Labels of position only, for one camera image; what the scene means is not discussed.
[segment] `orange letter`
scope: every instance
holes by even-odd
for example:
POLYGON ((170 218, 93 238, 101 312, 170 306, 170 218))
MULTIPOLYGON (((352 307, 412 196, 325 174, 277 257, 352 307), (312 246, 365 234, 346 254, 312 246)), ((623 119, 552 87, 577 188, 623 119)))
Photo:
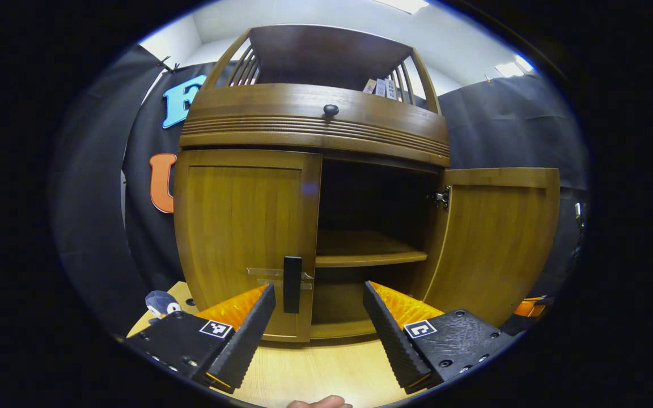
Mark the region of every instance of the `orange letter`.
POLYGON ((173 196, 168 191, 171 181, 171 166, 178 160, 176 155, 161 153, 150 158, 150 201, 156 209, 173 214, 173 196))

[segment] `human hand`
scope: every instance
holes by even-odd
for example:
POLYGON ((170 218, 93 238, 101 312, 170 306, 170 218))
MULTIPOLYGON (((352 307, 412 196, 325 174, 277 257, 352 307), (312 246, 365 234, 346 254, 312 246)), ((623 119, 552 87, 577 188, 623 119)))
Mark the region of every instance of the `human hand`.
POLYGON ((339 397, 338 395, 329 395, 329 397, 314 403, 291 401, 286 408, 352 408, 352 404, 344 403, 344 398, 339 397))

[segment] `wooden cabinet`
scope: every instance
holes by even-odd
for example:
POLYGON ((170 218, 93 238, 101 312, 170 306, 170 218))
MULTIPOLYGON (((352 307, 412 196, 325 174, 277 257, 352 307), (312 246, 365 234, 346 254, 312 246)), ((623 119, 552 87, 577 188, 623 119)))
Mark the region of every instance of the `wooden cabinet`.
POLYGON ((265 340, 373 333, 361 304, 365 281, 498 326, 552 245, 558 170, 450 170, 445 119, 419 54, 370 34, 246 31, 195 97, 180 147, 176 238, 196 306, 274 282, 265 340), (216 88, 246 40, 231 79, 216 88), (335 41, 347 48, 334 51, 335 41), (320 59, 319 49, 333 52, 320 59), (349 64, 335 63, 340 53, 349 64), (427 109, 415 106, 406 58, 427 109), (399 77, 397 100, 359 89, 390 76, 399 77), (339 112, 327 114, 327 104, 339 112), (441 201, 429 199, 436 193, 441 201), (298 313, 283 307, 295 295, 283 290, 285 257, 302 261, 298 313))

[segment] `round knob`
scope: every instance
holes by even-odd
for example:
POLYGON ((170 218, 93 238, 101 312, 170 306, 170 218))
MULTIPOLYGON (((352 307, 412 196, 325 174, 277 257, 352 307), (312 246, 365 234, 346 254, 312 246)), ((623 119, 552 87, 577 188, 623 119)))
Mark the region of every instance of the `round knob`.
POLYGON ((339 113, 339 107, 335 104, 325 104, 324 113, 326 113, 327 116, 334 116, 335 114, 339 113))

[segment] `book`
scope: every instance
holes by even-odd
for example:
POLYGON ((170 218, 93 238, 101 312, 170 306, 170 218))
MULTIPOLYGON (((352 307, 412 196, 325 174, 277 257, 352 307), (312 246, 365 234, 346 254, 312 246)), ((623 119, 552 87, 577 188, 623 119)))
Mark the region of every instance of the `book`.
POLYGON ((367 81, 367 85, 364 87, 364 90, 362 92, 366 94, 371 94, 374 92, 374 86, 376 85, 376 80, 370 79, 367 81))
POLYGON ((385 96, 384 91, 386 90, 387 84, 384 82, 384 79, 376 80, 376 88, 374 88, 374 95, 385 96))
POLYGON ((391 100, 397 100, 397 86, 395 85, 395 81, 391 79, 386 79, 385 81, 387 83, 387 97, 391 100))

